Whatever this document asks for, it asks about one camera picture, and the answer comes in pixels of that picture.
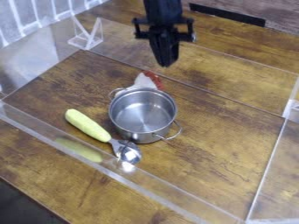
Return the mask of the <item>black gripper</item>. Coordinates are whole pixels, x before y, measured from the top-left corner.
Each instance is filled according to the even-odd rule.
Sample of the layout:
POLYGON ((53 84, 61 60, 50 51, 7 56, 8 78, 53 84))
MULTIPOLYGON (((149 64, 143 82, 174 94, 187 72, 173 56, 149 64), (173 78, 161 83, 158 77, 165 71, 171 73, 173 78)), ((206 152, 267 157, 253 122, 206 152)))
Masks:
POLYGON ((163 41, 161 34, 142 31, 141 25, 151 28, 174 28, 175 25, 187 25, 187 32, 167 33, 166 35, 166 67, 179 58, 179 40, 193 42, 195 33, 193 29, 194 19, 183 15, 182 0, 143 0, 146 17, 134 18, 135 37, 138 39, 150 38, 150 46, 158 64, 165 66, 163 41))

